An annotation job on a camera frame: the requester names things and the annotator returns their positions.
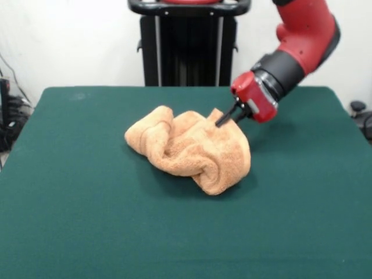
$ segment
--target crumpled towel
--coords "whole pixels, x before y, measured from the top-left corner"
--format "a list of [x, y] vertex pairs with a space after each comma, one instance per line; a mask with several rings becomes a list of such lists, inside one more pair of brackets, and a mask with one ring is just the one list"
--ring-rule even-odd
[[207, 117], [159, 106], [124, 135], [128, 145], [151, 164], [174, 176], [192, 177], [208, 195], [218, 195], [244, 178], [251, 168], [246, 136], [229, 120], [217, 128], [217, 109]]

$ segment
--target towel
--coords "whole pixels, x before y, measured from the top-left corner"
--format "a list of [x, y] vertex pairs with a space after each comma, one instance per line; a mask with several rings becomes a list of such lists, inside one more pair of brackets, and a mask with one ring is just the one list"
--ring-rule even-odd
[[159, 106], [134, 123], [124, 139], [159, 170], [192, 177], [208, 195], [219, 195], [248, 175], [251, 153], [246, 136], [229, 120], [217, 128], [222, 115], [214, 109], [205, 118], [187, 111], [177, 117]]

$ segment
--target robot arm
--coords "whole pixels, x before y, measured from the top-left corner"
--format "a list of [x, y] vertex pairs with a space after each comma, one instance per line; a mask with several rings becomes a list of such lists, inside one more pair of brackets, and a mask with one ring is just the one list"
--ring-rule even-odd
[[216, 125], [228, 120], [238, 107], [236, 122], [250, 117], [259, 123], [275, 117], [278, 102], [307, 75], [316, 71], [337, 47], [341, 33], [326, 0], [272, 0], [282, 18], [277, 27], [280, 46], [264, 55], [232, 84], [235, 105]]

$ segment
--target table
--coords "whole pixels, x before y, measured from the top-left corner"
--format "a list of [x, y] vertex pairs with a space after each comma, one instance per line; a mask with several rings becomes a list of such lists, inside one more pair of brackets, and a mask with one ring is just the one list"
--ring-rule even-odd
[[372, 278], [372, 152], [335, 94], [299, 87], [241, 123], [246, 179], [206, 196], [123, 133], [228, 88], [48, 88], [0, 174], [0, 278]]

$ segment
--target black cable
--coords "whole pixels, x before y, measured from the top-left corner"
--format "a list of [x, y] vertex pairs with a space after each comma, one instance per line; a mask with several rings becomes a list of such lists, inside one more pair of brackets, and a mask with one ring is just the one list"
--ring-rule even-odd
[[14, 71], [14, 69], [7, 63], [7, 61], [4, 59], [4, 57], [2, 56], [2, 54], [0, 53], [0, 59], [4, 62], [4, 64], [9, 68], [9, 70], [11, 70], [11, 72], [13, 73], [13, 78], [14, 78], [14, 81], [19, 89], [19, 91], [21, 91], [22, 95], [25, 97], [25, 99], [31, 103], [30, 99], [27, 97], [26, 93], [23, 91], [23, 89], [21, 88], [21, 86], [19, 85], [18, 83], [18, 80], [17, 80], [17, 76], [16, 76], [16, 72]]

